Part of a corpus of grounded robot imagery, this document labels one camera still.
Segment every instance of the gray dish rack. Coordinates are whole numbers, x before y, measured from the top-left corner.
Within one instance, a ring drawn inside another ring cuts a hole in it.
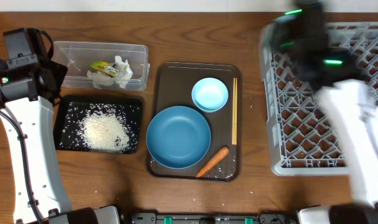
[[[378,104],[378,22],[329,23],[330,46],[349,49],[369,76]],[[334,129],[307,83],[296,80],[286,55],[267,44],[262,32],[259,56],[265,85],[266,122],[272,172],[276,175],[346,175],[348,168]]]

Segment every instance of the blue bowl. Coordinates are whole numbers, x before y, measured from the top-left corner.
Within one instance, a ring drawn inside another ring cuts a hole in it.
[[[159,112],[146,133],[150,155],[173,169],[196,164],[206,155],[210,143],[211,130],[207,121],[186,106],[173,106]]]
[[[212,113],[221,109],[228,101],[228,89],[216,78],[204,78],[191,91],[195,105],[204,112]]]

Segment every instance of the chopstick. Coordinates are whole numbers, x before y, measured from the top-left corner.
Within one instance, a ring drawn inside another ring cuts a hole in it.
[[[237,144],[237,78],[233,78],[232,145]]]

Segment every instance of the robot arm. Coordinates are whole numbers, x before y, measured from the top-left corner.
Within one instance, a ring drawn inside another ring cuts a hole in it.
[[[67,67],[51,61],[37,29],[4,33],[8,61],[0,60],[0,117],[14,171],[14,223],[118,224],[114,206],[73,211],[63,187],[53,142],[53,105]]]
[[[2,112],[20,124],[25,135],[30,182],[41,217],[44,219],[52,213],[72,211],[70,200],[60,178],[57,154],[53,143],[53,106],[51,102],[42,97],[39,97],[37,101],[22,98],[7,102]],[[27,203],[29,198],[22,169],[21,145],[17,141],[17,134],[11,124],[5,119],[1,120],[7,132],[14,171],[14,221],[15,223],[30,223],[37,219]]]
[[[377,106],[363,81],[345,80],[316,92],[319,107],[339,136],[356,203],[378,203]]]
[[[300,223],[378,223],[378,120],[367,77],[346,49],[329,48],[323,7],[295,0],[297,10],[269,26],[269,45],[287,54],[336,130],[355,204],[299,211]]]

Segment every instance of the light blue cup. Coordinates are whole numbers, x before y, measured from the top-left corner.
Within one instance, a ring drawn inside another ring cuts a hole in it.
[[[195,105],[204,112],[212,113],[221,109],[228,101],[228,89],[216,78],[198,81],[191,91]]]

